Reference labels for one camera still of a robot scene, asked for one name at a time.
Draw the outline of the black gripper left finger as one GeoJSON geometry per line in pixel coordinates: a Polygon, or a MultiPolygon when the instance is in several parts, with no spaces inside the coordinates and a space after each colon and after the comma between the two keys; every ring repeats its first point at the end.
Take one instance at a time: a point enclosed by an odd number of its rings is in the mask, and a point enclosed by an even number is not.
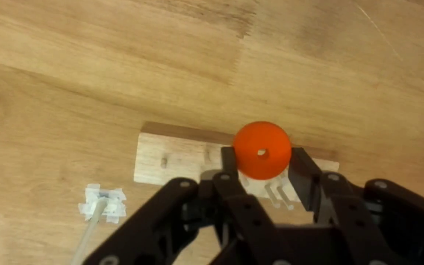
{"type": "Polygon", "coordinates": [[[173,265],[213,227],[221,251],[211,265],[273,265],[282,238],[258,199],[239,182],[238,155],[221,149],[223,168],[210,180],[168,182],[96,248],[83,265],[173,265]]]}

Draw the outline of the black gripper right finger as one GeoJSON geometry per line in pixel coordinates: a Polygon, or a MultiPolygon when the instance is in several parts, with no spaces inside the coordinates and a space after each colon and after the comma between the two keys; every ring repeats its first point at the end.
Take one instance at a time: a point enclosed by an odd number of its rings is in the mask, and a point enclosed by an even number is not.
{"type": "Polygon", "coordinates": [[[424,265],[424,198],[386,179],[364,186],[292,151],[288,180],[310,226],[283,227],[273,265],[424,265]]]}

